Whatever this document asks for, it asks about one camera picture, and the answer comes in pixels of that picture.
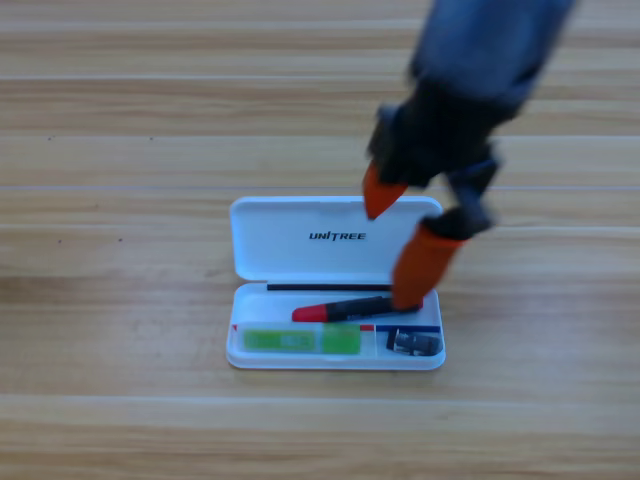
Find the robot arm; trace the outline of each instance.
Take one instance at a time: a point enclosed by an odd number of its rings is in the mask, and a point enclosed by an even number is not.
[[[393,272],[397,308],[419,303],[462,245],[491,228],[482,204],[499,170],[490,136],[531,96],[575,3],[435,1],[409,67],[412,95],[379,109],[363,180],[371,220],[440,174],[458,203],[422,219],[405,246]]]

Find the red and black pen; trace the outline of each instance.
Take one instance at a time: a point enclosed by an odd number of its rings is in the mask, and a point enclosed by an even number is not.
[[[292,317],[294,322],[341,322],[391,313],[413,313],[420,308],[422,303],[413,308],[398,311],[394,308],[390,297],[369,297],[297,308],[293,311]]]

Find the white plastic case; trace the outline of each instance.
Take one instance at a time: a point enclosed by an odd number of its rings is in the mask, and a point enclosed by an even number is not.
[[[267,329],[304,328],[294,323],[295,308],[388,296],[393,265],[425,215],[439,215],[432,198],[401,197],[375,221],[365,215],[361,196],[245,197],[230,209],[235,269],[247,283],[235,293],[227,359],[238,368],[325,370],[432,370],[446,358],[438,296],[424,298],[417,313],[358,321],[376,328],[403,325],[431,329],[441,349],[433,356],[412,356],[387,349],[386,332],[362,332],[358,354],[255,352],[243,348],[240,324]],[[371,290],[293,290],[286,285],[370,285]],[[318,329],[318,324],[308,324]]]

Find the wooden table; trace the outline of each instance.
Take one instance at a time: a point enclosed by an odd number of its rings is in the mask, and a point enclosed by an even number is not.
[[[0,2],[0,478],[640,478],[636,0],[584,1],[500,132],[441,369],[225,359],[229,205],[359,193],[426,7]]]

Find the open case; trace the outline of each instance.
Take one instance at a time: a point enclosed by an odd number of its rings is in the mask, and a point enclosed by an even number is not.
[[[367,219],[361,196],[236,201],[230,209],[235,268],[250,283],[234,296],[227,337],[229,363],[250,369],[441,366],[446,349],[435,291],[415,313],[331,324],[292,321],[298,307],[390,296],[393,266],[418,221],[441,212],[434,199],[418,196],[401,197],[375,221]],[[429,354],[394,348],[394,338],[406,333],[435,342],[437,348]],[[300,347],[300,342],[308,348],[288,348]]]

